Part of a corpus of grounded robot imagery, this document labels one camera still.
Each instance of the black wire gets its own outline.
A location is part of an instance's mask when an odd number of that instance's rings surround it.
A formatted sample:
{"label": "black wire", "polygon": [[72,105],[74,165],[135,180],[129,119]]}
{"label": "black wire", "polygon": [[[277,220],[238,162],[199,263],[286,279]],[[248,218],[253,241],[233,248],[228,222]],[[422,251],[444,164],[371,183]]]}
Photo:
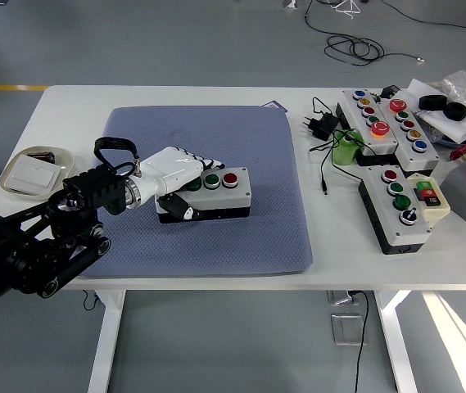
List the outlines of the black wire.
{"label": "black wire", "polygon": [[[381,60],[386,56],[407,56],[421,61],[419,57],[409,55],[407,53],[385,53],[383,46],[378,41],[375,41],[371,38],[359,38],[350,34],[334,33],[332,31],[322,30],[314,27],[307,20],[309,9],[311,8],[312,4],[313,0],[310,0],[309,6],[305,10],[305,24],[318,33],[329,35],[328,45],[323,49],[323,53],[325,53],[326,56],[332,58],[333,60],[340,61],[355,67],[368,66],[369,64]],[[337,54],[356,59],[360,63],[344,60],[343,57],[337,56]]]}
{"label": "black wire", "polygon": [[352,294],[356,293],[361,293],[365,296],[365,318],[364,326],[362,327],[362,340],[360,341],[360,350],[358,351],[358,359],[356,360],[355,393],[358,392],[358,377],[360,376],[360,358],[362,357],[362,349],[364,348],[365,325],[367,324],[367,317],[369,316],[369,299],[367,297],[367,294],[364,291],[350,291],[351,297]]}
{"label": "black wire", "polygon": [[329,108],[327,105],[325,105],[323,103],[323,101],[320,100],[318,97],[313,97],[313,113],[321,113],[323,115],[323,111],[317,111],[316,110],[316,105],[314,104],[314,100],[318,101],[320,104],[325,106],[331,115],[333,114],[333,111],[331,111],[331,108]]}
{"label": "black wire", "polygon": [[86,306],[86,301],[88,299],[88,292],[85,291],[84,289],[82,289],[82,291],[84,291],[84,294],[85,294],[85,299],[84,299],[84,309],[85,311],[92,311],[94,309],[94,307],[96,307],[96,303],[100,300],[100,298],[98,297],[98,295],[95,293],[94,294],[94,303],[93,303],[93,307],[91,307],[90,309],[87,308]]}
{"label": "black wire", "polygon": [[340,138],[336,138],[335,134],[333,134],[333,140],[331,140],[330,142],[326,142],[326,143],[323,143],[321,145],[318,145],[318,146],[315,146],[315,147],[312,147],[311,149],[309,149],[309,152],[311,152],[311,151],[326,151],[328,149],[328,154],[325,155],[325,157],[322,160],[322,163],[320,164],[320,182],[322,184],[323,194],[325,194],[325,195],[328,195],[328,186],[327,186],[327,183],[325,182],[325,177],[323,176],[323,164],[325,164],[325,161],[327,160],[329,155],[331,156],[331,165],[334,168],[340,170],[344,174],[348,174],[352,178],[355,178],[355,179],[360,180],[360,181],[362,180],[362,178],[359,178],[358,176],[356,176],[354,174],[350,174],[349,172],[345,171],[344,169],[340,168],[339,166],[336,166],[334,164],[334,162],[333,162],[333,150],[335,148],[337,148],[338,146],[340,146],[340,141],[342,140],[342,138],[348,136],[348,137],[351,138],[352,142],[354,142],[357,147],[359,147],[359,148],[366,147],[375,156],[377,155],[377,153],[371,148],[371,146],[366,145],[365,143],[361,142],[360,140],[351,137],[348,134],[350,131],[353,131],[353,129],[346,129],[346,130],[335,129],[335,132],[341,133]]}
{"label": "black wire", "polygon": [[425,24],[427,24],[427,25],[451,26],[451,27],[458,27],[458,28],[461,28],[461,29],[466,29],[466,26],[463,26],[463,25],[454,25],[454,24],[452,24],[452,23],[431,22],[431,21],[427,21],[427,20],[416,19],[416,18],[413,18],[412,16],[406,15],[404,12],[400,11],[398,8],[392,6],[392,5],[389,4],[388,2],[385,2],[384,0],[382,0],[382,2],[383,2],[386,6],[389,6],[389,7],[391,7],[393,10],[395,10],[396,12],[398,12],[400,15],[405,16],[407,19],[414,20],[415,22],[425,23]]}

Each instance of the power adapter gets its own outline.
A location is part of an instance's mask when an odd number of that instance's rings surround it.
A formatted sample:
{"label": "power adapter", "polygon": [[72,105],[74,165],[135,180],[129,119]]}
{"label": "power adapter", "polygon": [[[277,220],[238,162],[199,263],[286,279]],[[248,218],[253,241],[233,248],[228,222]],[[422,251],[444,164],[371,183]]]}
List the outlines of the power adapter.
{"label": "power adapter", "polygon": [[313,132],[313,136],[323,141],[329,139],[339,123],[339,119],[331,113],[323,113],[320,120],[310,119],[309,117],[306,117],[306,119],[309,123],[304,122],[304,124]]}

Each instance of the black rubber ring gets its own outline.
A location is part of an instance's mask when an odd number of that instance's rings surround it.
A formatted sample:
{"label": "black rubber ring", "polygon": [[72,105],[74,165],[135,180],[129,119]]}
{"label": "black rubber ring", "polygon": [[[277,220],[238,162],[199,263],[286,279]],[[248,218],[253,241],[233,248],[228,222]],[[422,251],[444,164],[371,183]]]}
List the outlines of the black rubber ring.
{"label": "black rubber ring", "polygon": [[447,97],[441,94],[423,96],[418,100],[418,108],[423,111],[443,111],[447,104]]}
{"label": "black rubber ring", "polygon": [[444,108],[444,115],[449,120],[461,121],[465,119],[466,116],[466,106],[459,102],[450,102]]}

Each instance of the control panel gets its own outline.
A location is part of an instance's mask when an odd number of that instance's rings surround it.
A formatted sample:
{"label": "control panel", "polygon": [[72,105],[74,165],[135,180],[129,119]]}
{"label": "control panel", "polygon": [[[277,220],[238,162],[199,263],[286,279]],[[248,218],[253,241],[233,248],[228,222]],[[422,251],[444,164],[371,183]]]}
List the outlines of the control panel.
{"label": "control panel", "polygon": [[398,142],[384,121],[373,96],[367,90],[344,90],[337,107],[342,127],[360,131],[363,142],[371,147],[360,149],[356,155],[359,165],[392,163]]}
{"label": "control panel", "polygon": [[393,99],[382,99],[377,104],[398,142],[395,157],[405,174],[430,174],[440,157],[401,97],[402,91]]}
{"label": "control panel", "polygon": [[367,90],[347,90],[338,103],[342,127],[360,131],[363,142],[356,155],[360,166],[399,164],[405,174],[429,175],[440,157],[399,91],[376,103]]}
{"label": "control panel", "polygon": [[416,252],[431,236],[400,166],[364,168],[358,190],[384,254]]}
{"label": "control panel", "polygon": [[[231,219],[247,217],[251,209],[251,184],[247,168],[208,169],[175,192],[193,209],[200,219]],[[161,223],[182,221],[162,209],[156,201]]]}
{"label": "control panel", "polygon": [[440,219],[450,213],[451,208],[446,197],[434,178],[422,174],[412,174],[407,178],[407,183],[414,191],[422,216],[430,228],[433,228]]}

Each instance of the robotic hand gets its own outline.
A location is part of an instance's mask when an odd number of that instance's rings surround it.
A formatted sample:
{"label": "robotic hand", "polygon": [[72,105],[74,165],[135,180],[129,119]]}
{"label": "robotic hand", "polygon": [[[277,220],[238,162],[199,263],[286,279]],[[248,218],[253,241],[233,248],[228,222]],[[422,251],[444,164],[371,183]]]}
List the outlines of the robotic hand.
{"label": "robotic hand", "polygon": [[[133,161],[113,166],[102,149],[129,150]],[[121,138],[98,139],[94,154],[102,164],[65,179],[63,190],[48,202],[0,216],[0,296],[15,288],[47,298],[105,255],[111,240],[102,236],[103,224],[97,217],[100,207],[118,215],[153,196],[177,191],[203,170],[223,167],[176,147],[167,147],[140,164],[134,143]],[[132,169],[119,174],[125,166]],[[191,219],[190,206],[182,215]],[[21,229],[24,222],[38,217],[30,228]],[[53,238],[35,238],[49,226]]]}
{"label": "robotic hand", "polygon": [[127,207],[133,209],[153,195],[163,197],[175,192],[204,170],[216,167],[224,166],[219,161],[205,160],[184,149],[166,147],[147,158],[139,165],[139,171],[128,177],[126,186],[132,201]]}

